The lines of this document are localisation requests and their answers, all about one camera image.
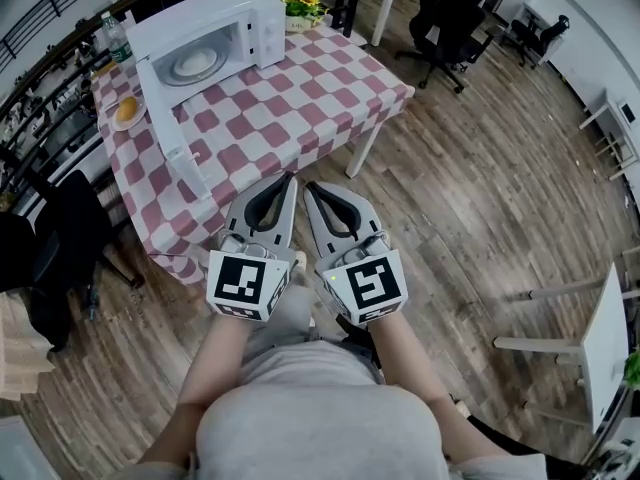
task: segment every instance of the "microwave turntable plate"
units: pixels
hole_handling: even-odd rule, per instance
[[[160,59],[157,68],[162,83],[191,85],[209,78],[229,58],[229,39],[222,32],[192,41]]]

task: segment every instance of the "office chair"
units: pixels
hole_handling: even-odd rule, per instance
[[[55,352],[65,346],[72,325],[66,293],[74,286],[93,285],[96,262],[131,288],[140,287],[144,279],[127,278],[104,256],[114,229],[81,171],[56,187],[34,227],[35,233],[26,217],[0,213],[0,292],[29,288],[31,324]]]
[[[454,91],[460,94],[464,85],[453,73],[458,65],[464,72],[464,63],[475,63],[487,49],[494,38],[488,34],[487,39],[480,43],[471,34],[484,20],[484,11],[477,6],[475,0],[419,0],[420,10],[409,23],[409,31],[418,52],[400,51],[396,59],[411,57],[425,60],[429,63],[426,78],[418,84],[424,89],[429,76],[435,68],[439,68],[455,82]],[[426,35],[433,25],[440,29],[438,43],[434,44]]]
[[[558,36],[564,34],[566,30],[569,30],[569,18],[564,15],[558,16],[557,23],[542,30],[539,36],[536,34],[535,29],[536,27],[533,24],[527,27],[520,20],[513,20],[511,22],[511,30],[515,37],[510,34],[504,34],[500,40],[500,45],[503,45],[504,42],[507,41],[516,48],[522,58],[522,62],[520,62],[521,67],[524,67],[526,59],[529,59],[531,61],[531,69],[536,68],[538,64],[530,52],[544,57],[551,42]]]

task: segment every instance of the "plate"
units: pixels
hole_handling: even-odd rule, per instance
[[[196,75],[182,76],[179,73],[176,73],[174,70],[174,66],[177,59],[179,59],[184,52],[193,50],[194,46],[212,50],[216,55],[214,63],[209,68]],[[165,55],[165,57],[160,59],[157,64],[154,63],[154,67],[158,74],[158,78],[162,83],[174,87],[181,87],[185,85],[195,84],[197,82],[201,82],[205,78],[209,78],[220,68],[222,68],[222,66],[224,66],[225,62],[227,62],[228,57],[229,40],[224,36],[224,34],[214,33],[210,34],[207,37],[201,38],[197,41],[196,44],[183,46]]]
[[[218,54],[207,46],[184,52],[173,64],[173,72],[178,76],[196,76],[213,66]]]
[[[113,117],[111,118],[111,126],[113,127],[113,129],[115,131],[124,132],[124,131],[128,130],[129,128],[132,128],[133,126],[137,125],[140,122],[142,117],[147,112],[147,105],[146,105],[146,103],[144,102],[144,100],[142,98],[136,98],[136,102],[138,103],[138,110],[133,115],[133,117],[131,119],[129,119],[128,121],[123,121],[123,122],[118,121],[118,119],[117,119],[118,112],[117,111],[116,111],[115,114],[113,114]]]

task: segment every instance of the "red and white tablecloth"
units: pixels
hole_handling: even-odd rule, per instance
[[[224,225],[227,206],[254,182],[298,170],[398,114],[414,88],[340,33],[320,26],[286,38],[283,61],[246,69],[173,109],[213,176],[212,198],[197,199],[166,162],[149,114],[113,129],[115,101],[139,89],[137,74],[114,67],[93,83],[98,125],[116,182],[147,253],[185,284],[205,278],[202,244]]]

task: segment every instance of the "microwave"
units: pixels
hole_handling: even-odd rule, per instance
[[[185,0],[127,30],[160,149],[198,198],[213,187],[172,109],[244,69],[284,59],[284,31],[280,0]]]

